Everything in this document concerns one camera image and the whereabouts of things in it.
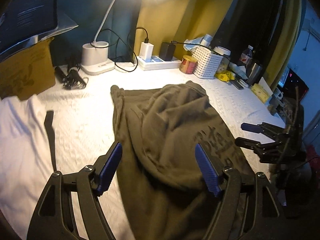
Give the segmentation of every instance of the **curtain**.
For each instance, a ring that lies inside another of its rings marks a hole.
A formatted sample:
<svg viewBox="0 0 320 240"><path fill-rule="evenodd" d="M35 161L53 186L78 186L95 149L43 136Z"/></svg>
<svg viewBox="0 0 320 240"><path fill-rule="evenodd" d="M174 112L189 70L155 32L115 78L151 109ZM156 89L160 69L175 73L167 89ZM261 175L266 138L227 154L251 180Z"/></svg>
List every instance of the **curtain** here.
<svg viewBox="0 0 320 240"><path fill-rule="evenodd" d="M284 25L264 78L275 90L295 46L301 20L301 0L287 0Z"/></svg>
<svg viewBox="0 0 320 240"><path fill-rule="evenodd" d="M233 0L142 0L137 26L148 31L154 45L153 55L159 54L162 42L184 42L206 33L214 36ZM145 34L137 30L134 51L140 51ZM175 57L186 54L176 45Z"/></svg>

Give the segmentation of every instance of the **tin can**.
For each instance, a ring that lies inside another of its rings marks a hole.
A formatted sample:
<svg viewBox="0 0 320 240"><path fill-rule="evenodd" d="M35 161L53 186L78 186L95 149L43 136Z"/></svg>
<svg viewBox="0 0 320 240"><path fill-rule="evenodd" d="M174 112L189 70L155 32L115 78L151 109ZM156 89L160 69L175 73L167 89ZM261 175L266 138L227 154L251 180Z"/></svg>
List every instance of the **tin can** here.
<svg viewBox="0 0 320 240"><path fill-rule="evenodd" d="M192 74L196 68L197 59L188 55L183 56L183 60L180 65L180 71L185 74Z"/></svg>

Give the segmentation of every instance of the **blue wall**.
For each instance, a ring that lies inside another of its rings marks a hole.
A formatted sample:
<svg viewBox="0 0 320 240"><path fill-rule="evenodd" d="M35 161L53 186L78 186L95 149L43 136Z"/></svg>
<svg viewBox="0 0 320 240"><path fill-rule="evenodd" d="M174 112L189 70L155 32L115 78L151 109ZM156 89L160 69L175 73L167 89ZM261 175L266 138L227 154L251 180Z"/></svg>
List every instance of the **blue wall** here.
<svg viewBox="0 0 320 240"><path fill-rule="evenodd" d="M93 41L111 1L58 0L58 9L64 11L79 27L57 36L52 42L50 48L54 65L63 65L65 57L71 54L81 59L82 45ZM128 33L137 25L140 5L141 0L116 0L104 27L112 29L126 41ZM112 44L117 38L110 32L105 32L99 35L98 40L105 40ZM128 49L121 42L117 55L128 56ZM109 57L114 56L115 46L109 48Z"/></svg>
<svg viewBox="0 0 320 240"><path fill-rule="evenodd" d="M311 24L311 27L320 33L320 19L307 2L305 19L311 20L312 18L314 23ZM301 102L304 106L304 127L320 109L320 42L310 35L307 51L304 51L307 39L308 32L302 30L288 64L288 67L294 70L309 87L309 92Z"/></svg>

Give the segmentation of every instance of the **desk lamp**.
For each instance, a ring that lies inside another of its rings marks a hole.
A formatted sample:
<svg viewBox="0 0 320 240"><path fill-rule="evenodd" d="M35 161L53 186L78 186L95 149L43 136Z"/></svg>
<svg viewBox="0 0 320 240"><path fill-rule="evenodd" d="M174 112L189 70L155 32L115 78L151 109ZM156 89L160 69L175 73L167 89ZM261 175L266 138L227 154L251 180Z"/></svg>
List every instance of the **desk lamp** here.
<svg viewBox="0 0 320 240"><path fill-rule="evenodd" d="M112 0L93 42L82 46L81 68L89 75L98 75L115 68L115 63L108 58L109 43L106 41L97 41L97 37L115 1L116 0Z"/></svg>

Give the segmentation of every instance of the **white storage basket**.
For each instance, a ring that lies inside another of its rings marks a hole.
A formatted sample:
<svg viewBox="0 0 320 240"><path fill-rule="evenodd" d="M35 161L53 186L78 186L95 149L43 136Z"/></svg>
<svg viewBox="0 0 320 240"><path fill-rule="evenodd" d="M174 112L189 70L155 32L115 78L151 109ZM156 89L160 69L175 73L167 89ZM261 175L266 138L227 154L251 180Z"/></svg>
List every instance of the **white storage basket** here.
<svg viewBox="0 0 320 240"><path fill-rule="evenodd" d="M223 56L216 55L209 49L200 46L196 48L192 56L198 60L193 73L198 78L213 79Z"/></svg>

